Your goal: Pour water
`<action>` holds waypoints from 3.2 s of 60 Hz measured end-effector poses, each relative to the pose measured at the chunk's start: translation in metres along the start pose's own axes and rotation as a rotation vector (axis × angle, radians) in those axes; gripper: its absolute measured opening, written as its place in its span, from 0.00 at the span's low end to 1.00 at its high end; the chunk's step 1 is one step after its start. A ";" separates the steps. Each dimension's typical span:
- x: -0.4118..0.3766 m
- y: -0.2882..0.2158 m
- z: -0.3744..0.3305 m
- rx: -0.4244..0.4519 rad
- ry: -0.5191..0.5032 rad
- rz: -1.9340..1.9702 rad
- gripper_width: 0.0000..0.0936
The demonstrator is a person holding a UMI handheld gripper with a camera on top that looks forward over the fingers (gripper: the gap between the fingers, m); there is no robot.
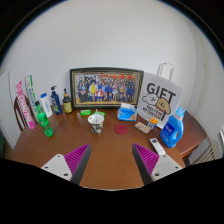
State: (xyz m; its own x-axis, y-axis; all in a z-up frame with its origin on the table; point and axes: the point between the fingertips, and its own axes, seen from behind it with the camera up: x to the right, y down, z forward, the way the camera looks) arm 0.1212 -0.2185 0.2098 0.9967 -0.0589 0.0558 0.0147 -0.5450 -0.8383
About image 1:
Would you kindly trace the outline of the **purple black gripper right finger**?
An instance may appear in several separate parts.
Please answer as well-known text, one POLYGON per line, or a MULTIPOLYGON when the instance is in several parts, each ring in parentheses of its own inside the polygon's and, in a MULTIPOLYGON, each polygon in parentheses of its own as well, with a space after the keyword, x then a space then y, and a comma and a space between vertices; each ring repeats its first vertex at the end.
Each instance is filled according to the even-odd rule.
POLYGON ((144 185, 150 184, 182 169, 182 167, 167 154, 158 155, 138 144, 132 145, 132 154, 144 185))

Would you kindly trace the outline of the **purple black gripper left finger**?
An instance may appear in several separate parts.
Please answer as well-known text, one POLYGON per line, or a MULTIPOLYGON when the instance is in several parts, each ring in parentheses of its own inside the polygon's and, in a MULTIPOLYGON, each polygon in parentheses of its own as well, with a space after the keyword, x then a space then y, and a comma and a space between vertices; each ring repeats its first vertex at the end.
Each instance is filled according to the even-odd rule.
POLYGON ((86 144, 66 155, 56 154, 42 169, 79 185, 91 155, 91 145, 86 144))

